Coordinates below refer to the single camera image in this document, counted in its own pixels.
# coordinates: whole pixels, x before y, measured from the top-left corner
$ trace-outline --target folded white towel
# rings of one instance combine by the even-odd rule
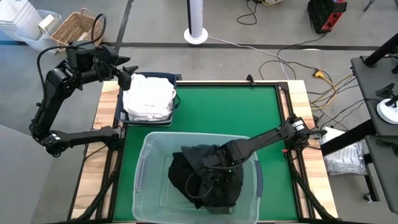
[[[176,91],[166,78],[133,74],[123,92],[123,108],[131,121],[161,121],[170,116]]]

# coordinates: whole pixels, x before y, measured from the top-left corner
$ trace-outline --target plastic bag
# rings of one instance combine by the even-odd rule
[[[341,135],[344,131],[325,128],[328,131],[321,139],[321,144]],[[354,143],[323,158],[326,170],[330,175],[359,174],[366,175],[362,144]]]

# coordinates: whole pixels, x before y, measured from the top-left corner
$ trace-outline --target clear plastic bin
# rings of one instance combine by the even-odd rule
[[[41,34],[38,24],[48,15],[58,18],[58,22],[56,22],[46,33]],[[15,33],[15,36],[26,42],[33,49],[41,52],[47,47],[55,46],[55,41],[51,39],[51,35],[61,24],[62,18],[60,14],[45,10],[38,10],[37,14],[31,15],[29,20],[24,25],[20,26]],[[50,52],[55,54],[57,49],[50,50]]]
[[[133,189],[132,214],[149,223],[229,223],[252,224],[259,218],[262,195],[262,170],[254,153],[243,164],[244,183],[230,215],[212,215],[205,208],[196,209],[169,181],[173,152],[181,146],[222,145],[245,136],[202,133],[152,132],[145,137],[137,163]]]

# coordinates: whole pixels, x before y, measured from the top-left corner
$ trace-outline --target black cloth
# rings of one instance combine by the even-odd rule
[[[219,169],[204,169],[200,161],[216,153],[218,146],[199,145],[183,146],[182,152],[173,153],[173,162],[169,167],[169,179],[196,208],[205,206],[210,213],[229,213],[229,208],[235,206],[241,193],[243,184],[243,167],[239,166],[231,171]],[[187,190],[192,196],[204,195],[200,198],[191,198],[185,189],[189,176],[196,172],[189,180]]]

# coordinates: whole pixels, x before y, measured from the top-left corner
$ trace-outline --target gray concrete floor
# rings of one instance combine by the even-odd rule
[[[50,1],[32,0],[36,9],[55,11],[65,19],[71,12],[87,7],[93,14],[103,12],[108,18],[105,41],[115,42],[123,18],[127,0],[69,0]],[[285,0],[283,3],[264,7],[258,5],[257,25],[243,26],[235,20],[238,16],[248,13],[246,3],[242,0],[219,0],[204,3],[205,27],[210,35],[240,44],[294,44],[305,40],[316,39],[318,35],[311,31],[308,14],[305,10],[307,0]],[[337,23],[333,32],[316,44],[319,45],[380,45],[398,30],[398,10],[393,0],[376,1],[372,8],[362,13],[368,1],[350,1],[347,12]],[[161,42],[183,43],[182,34],[187,28],[185,1],[153,0],[134,1],[123,42]],[[7,37],[0,34],[0,40]],[[29,134],[28,125],[36,112],[35,102],[42,97],[40,81],[37,75],[35,60],[38,52],[28,46],[0,45],[0,109],[2,116],[0,124],[20,133]],[[242,80],[247,74],[260,79],[258,67],[262,62],[273,58],[249,49],[132,49],[122,48],[121,55],[131,57],[128,65],[140,66],[140,71],[158,71],[181,73],[185,80]],[[336,82],[351,73],[349,60],[370,52],[359,51],[309,51],[285,50],[281,57],[285,60],[295,60],[306,65],[326,70]],[[64,57],[46,55],[42,59],[42,70],[52,69]],[[323,91],[329,86],[312,78],[311,70],[293,65],[297,78],[305,80],[308,91]],[[278,63],[269,63],[262,69],[267,80],[284,79]],[[101,83],[84,86],[84,91],[76,91],[62,106],[53,129],[66,132],[87,131],[91,128],[96,106],[101,91]],[[343,108],[362,99],[358,88],[352,88],[338,95],[336,100],[325,112],[334,116]],[[353,128],[367,120],[369,115],[365,106],[356,110],[342,123]],[[35,142],[24,143],[23,148],[34,147]],[[1,151],[5,157],[15,151]],[[8,210],[5,216],[8,223],[47,223],[58,222],[67,217],[72,201],[78,172],[82,160],[82,148],[75,147],[65,151],[58,159],[52,159],[44,151],[34,151],[35,156],[46,158],[40,162],[40,167],[33,168],[26,160],[20,161],[21,167],[35,169],[37,178],[32,179],[32,185],[38,186],[32,190],[15,188],[10,191],[16,197],[16,202],[28,197],[37,201],[33,212],[33,204],[22,207],[15,203],[15,209]],[[18,184],[15,176],[12,181]],[[398,216],[388,210],[385,199],[381,202],[367,203],[362,196],[367,193],[364,178],[360,176],[330,177],[333,196],[335,198],[339,217],[348,221],[371,223],[397,223]],[[1,200],[0,205],[8,205]]]

